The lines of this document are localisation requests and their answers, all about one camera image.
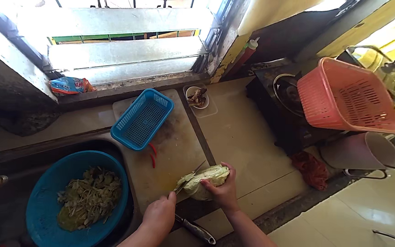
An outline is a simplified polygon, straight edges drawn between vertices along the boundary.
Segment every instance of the windowsill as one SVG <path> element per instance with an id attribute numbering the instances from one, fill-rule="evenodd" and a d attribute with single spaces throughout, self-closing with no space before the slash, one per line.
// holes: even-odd
<path id="1" fill-rule="evenodd" d="M 193 72 L 181 72 L 129 81 L 118 81 L 96 86 L 97 91 L 60 96 L 58 97 L 58 102 L 59 107 L 63 111 L 73 111 L 135 97 L 147 88 L 154 88 L 161 91 L 183 87 L 186 84 L 195 83 L 196 81 L 209 84 L 209 78 L 210 75 L 207 73 L 195 74 Z"/>

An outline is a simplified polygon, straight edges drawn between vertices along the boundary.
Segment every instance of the cabbage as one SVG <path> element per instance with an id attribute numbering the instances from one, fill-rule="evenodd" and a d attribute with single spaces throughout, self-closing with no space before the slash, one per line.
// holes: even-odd
<path id="1" fill-rule="evenodd" d="M 187 181 L 188 183 L 184 186 L 184 191 L 191 197 L 200 201 L 211 201 L 212 194 L 200 184 L 201 179 L 209 179 L 210 182 L 215 186 L 221 186 L 225 183 L 225 180 L 230 174 L 230 170 L 226 166 L 217 165 L 210 166 L 209 168 L 200 171 L 195 176 L 192 173 L 185 175 L 178 181 L 178 185 L 182 182 Z"/>

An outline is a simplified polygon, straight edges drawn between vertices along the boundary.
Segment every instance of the gas stove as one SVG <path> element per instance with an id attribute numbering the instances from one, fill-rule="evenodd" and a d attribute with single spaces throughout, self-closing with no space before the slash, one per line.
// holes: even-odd
<path id="1" fill-rule="evenodd" d="M 288 156 L 318 144 L 342 131 L 315 128 L 304 117 L 296 84 L 302 76 L 296 64 L 255 70 L 247 95 L 261 111 L 276 142 Z"/>

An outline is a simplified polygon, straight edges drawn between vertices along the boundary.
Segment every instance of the knife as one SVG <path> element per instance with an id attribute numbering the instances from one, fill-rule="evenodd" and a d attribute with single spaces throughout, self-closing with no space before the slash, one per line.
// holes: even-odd
<path id="1" fill-rule="evenodd" d="M 196 173 L 199 171 L 200 167 L 205 163 L 202 162 L 192 173 L 190 176 L 190 179 L 196 175 Z M 178 187 L 175 188 L 175 192 L 176 194 L 179 193 L 179 191 L 181 191 L 181 189 L 184 188 L 184 186 L 188 183 L 189 180 L 184 181 L 182 184 L 180 184 Z M 211 235 L 211 233 L 209 233 L 207 230 L 205 230 L 203 227 L 201 227 L 200 225 L 196 224 L 195 222 L 190 222 L 187 219 L 182 218 L 181 216 L 175 214 L 175 220 L 179 221 L 183 227 L 185 227 L 185 229 L 187 229 L 190 233 L 192 233 L 193 235 L 195 235 L 196 237 L 204 240 L 206 243 L 211 244 L 211 245 L 215 245 L 216 244 L 216 240 L 214 239 L 214 237 Z"/>
<path id="2" fill-rule="evenodd" d="M 199 171 L 200 167 L 205 163 L 205 161 L 207 161 L 207 160 L 204 160 L 204 162 L 202 162 L 202 163 L 191 173 L 192 175 L 190 176 L 190 179 L 191 179 L 193 176 L 196 175 L 196 172 Z M 180 184 L 179 186 L 177 186 L 173 191 L 174 191 L 176 194 L 178 194 L 179 191 L 181 191 L 181 189 L 183 189 L 184 186 L 188 183 L 188 181 L 190 181 L 190 179 L 189 179 L 189 180 L 185 180 L 182 184 Z"/>

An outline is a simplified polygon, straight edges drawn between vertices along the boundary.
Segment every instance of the snack package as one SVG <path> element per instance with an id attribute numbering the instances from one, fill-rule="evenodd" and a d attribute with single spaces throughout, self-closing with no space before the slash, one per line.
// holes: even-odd
<path id="1" fill-rule="evenodd" d="M 61 94 L 79 94 L 95 91 L 96 89 L 86 78 L 61 77 L 50 81 L 51 91 Z"/>

